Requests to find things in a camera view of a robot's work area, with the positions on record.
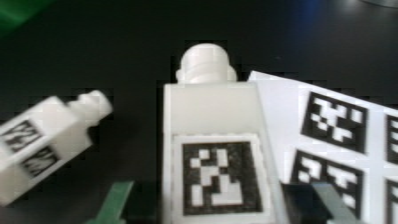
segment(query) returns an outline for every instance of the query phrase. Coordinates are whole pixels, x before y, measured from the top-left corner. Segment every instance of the black background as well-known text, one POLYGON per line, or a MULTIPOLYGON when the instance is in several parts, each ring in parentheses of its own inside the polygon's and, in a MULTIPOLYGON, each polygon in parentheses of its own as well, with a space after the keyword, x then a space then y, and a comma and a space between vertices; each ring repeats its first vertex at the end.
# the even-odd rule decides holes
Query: black background
POLYGON ((268 72, 398 109, 398 10, 359 0, 59 0, 0 40, 0 120, 91 89, 114 114, 96 145, 0 208, 2 224, 75 224, 117 180, 160 180, 162 86, 219 43, 240 80, 268 72))

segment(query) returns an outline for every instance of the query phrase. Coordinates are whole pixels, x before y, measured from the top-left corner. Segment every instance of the black and white pattern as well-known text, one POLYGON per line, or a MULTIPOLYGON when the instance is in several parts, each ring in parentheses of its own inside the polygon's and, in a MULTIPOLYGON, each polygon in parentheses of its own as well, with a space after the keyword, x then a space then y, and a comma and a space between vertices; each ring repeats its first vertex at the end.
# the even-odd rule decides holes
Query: black and white pattern
POLYGON ((261 212, 249 142, 183 144, 183 214, 261 212))
POLYGON ((368 109, 311 92, 302 134, 364 153, 368 109))
POLYGON ((387 148, 387 161, 398 164, 398 117, 386 116, 386 148, 387 148))
POLYGON ((2 134, 4 142, 14 152, 18 152, 39 138, 41 133, 28 120, 25 120, 2 134))
POLYGON ((361 217, 362 171, 297 150, 291 183, 329 182, 341 200, 361 217))
POLYGON ((36 177, 46 171, 59 161, 59 156, 50 147, 43 148, 28 159, 21 162, 21 166, 28 174, 36 177))
POLYGON ((386 194, 386 201, 387 201, 387 209, 386 209, 386 224, 398 223, 398 182, 386 180, 387 184, 387 194, 386 194))

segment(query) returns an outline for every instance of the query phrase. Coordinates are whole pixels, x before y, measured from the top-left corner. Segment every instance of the green object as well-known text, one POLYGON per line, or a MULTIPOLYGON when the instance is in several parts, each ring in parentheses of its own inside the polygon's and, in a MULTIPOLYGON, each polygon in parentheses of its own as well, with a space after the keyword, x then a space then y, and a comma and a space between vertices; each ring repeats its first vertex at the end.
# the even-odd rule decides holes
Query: green object
POLYGON ((126 224, 126 221, 121 219, 121 215, 131 187, 133 182, 114 183, 96 219, 92 219, 85 224, 126 224))
POLYGON ((27 22, 53 0, 0 0, 0 37, 27 22))

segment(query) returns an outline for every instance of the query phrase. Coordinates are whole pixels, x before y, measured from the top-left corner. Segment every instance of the white toy block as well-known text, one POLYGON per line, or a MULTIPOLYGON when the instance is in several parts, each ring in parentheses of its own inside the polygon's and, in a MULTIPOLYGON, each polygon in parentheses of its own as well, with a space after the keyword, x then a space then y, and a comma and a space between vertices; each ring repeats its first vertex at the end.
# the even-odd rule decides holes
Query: white toy block
POLYGON ((256 84, 222 48, 188 49, 165 85, 163 224, 286 224, 256 84))
POLYGON ((66 105, 50 97, 0 127, 0 204, 7 205, 91 146, 87 128, 110 114, 100 91, 66 105))

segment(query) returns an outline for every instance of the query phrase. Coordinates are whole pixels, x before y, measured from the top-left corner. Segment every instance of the white paper sheet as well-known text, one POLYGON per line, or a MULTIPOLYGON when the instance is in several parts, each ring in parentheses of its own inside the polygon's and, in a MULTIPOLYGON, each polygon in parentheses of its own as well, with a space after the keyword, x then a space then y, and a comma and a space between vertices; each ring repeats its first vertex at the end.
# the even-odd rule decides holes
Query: white paper sheet
POLYGON ((281 181, 334 184, 366 223, 398 214, 398 111, 265 73, 258 83, 281 181))

